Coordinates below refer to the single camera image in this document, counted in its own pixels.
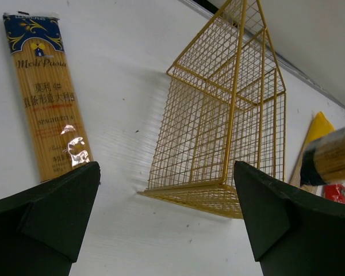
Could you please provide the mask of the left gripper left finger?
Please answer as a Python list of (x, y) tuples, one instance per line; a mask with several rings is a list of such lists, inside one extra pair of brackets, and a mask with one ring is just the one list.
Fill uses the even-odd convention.
[(90, 162), (0, 200), (0, 275), (69, 275), (99, 188)]

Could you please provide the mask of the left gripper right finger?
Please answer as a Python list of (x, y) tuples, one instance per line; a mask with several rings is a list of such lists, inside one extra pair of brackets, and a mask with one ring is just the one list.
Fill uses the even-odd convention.
[(263, 275), (345, 275), (345, 204), (235, 162), (234, 180)]

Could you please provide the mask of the blue label spaghetti bag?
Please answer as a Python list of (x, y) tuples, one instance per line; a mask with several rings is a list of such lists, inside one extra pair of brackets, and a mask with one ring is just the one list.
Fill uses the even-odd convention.
[(58, 18), (4, 14), (41, 182), (92, 161)]

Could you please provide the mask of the black label spaghetti bag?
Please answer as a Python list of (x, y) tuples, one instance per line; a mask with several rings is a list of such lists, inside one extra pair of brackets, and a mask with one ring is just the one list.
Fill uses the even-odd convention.
[(320, 138), (304, 155), (300, 185), (324, 186), (345, 182), (345, 127)]

